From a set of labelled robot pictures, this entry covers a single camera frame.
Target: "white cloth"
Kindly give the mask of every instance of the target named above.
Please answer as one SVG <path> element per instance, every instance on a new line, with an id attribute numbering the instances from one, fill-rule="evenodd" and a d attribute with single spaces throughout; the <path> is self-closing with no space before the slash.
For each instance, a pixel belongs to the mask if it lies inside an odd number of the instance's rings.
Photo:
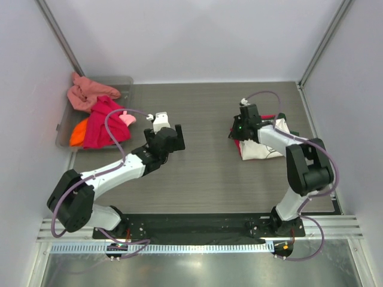
<path id="1" fill-rule="evenodd" d="M 276 126 L 284 132 L 290 132 L 284 118 L 277 120 Z M 242 160 L 264 160 L 266 158 L 282 157 L 282 154 L 273 148 L 254 141 L 240 141 L 239 148 Z"/>

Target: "orange cloth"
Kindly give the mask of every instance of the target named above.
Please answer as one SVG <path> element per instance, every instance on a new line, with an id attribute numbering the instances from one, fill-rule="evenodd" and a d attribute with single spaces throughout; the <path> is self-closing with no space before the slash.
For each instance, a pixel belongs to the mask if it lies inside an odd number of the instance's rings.
<path id="1" fill-rule="evenodd" d="M 115 88 L 94 82 L 86 77 L 81 77 L 76 72 L 72 73 L 74 86 L 66 94 L 74 109 L 88 112 L 96 104 L 97 97 L 108 95 L 111 99 L 118 99 L 121 93 Z"/>
<path id="2" fill-rule="evenodd" d="M 85 120 L 80 121 L 74 128 L 71 139 L 69 140 L 70 146 L 83 146 L 88 119 L 89 118 L 86 118 Z"/>

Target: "gray tabletop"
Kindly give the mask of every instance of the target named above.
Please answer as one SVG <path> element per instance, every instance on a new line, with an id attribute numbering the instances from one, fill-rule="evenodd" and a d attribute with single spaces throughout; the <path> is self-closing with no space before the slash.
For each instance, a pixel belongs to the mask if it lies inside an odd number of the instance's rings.
<path id="1" fill-rule="evenodd" d="M 269 212 L 287 188 L 283 157 L 242 161 L 228 139 L 239 101 L 259 90 L 280 94 L 290 130 L 312 137 L 295 83 L 206 83 L 135 85 L 130 107 L 155 114 L 166 111 L 171 125 L 182 124 L 185 151 L 169 156 L 159 170 L 126 182 L 101 196 L 98 204 L 127 213 Z M 274 114 L 271 94 L 255 97 L 261 114 Z M 145 143 L 148 121 L 137 115 L 129 152 Z M 117 149 L 78 152 L 75 170 L 83 172 L 120 158 Z M 313 200 L 306 211 L 333 211 L 330 197 Z"/>

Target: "plastic bin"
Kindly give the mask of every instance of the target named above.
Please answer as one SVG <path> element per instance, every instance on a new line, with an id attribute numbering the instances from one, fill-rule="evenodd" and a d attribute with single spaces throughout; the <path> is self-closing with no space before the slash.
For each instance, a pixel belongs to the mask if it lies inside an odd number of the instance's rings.
<path id="1" fill-rule="evenodd" d="M 121 93 L 121 97 L 115 100 L 121 106 L 128 107 L 132 101 L 133 79 L 131 77 L 91 77 L 93 81 L 116 88 Z M 70 148 L 72 151 L 83 149 L 80 146 L 69 146 L 69 140 L 75 126 L 83 119 L 89 117 L 86 112 L 76 111 L 68 100 L 61 123 L 57 125 L 56 145 L 59 148 Z M 117 148 L 115 145 L 103 148 Z"/>

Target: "white panel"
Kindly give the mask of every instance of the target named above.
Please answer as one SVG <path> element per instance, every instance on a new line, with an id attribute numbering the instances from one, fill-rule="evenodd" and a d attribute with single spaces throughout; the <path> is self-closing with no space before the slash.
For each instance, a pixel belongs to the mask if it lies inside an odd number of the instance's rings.
<path id="1" fill-rule="evenodd" d="M 68 164 L 54 140 L 71 66 L 34 1 L 0 6 L 0 285 L 25 286 L 46 201 Z"/>
<path id="2" fill-rule="evenodd" d="M 305 87 L 318 133 L 341 171 L 342 207 L 357 215 L 380 275 L 382 27 L 381 0 L 355 1 Z"/>
<path id="3" fill-rule="evenodd" d="M 341 0 L 47 0 L 88 76 L 299 80 Z"/>

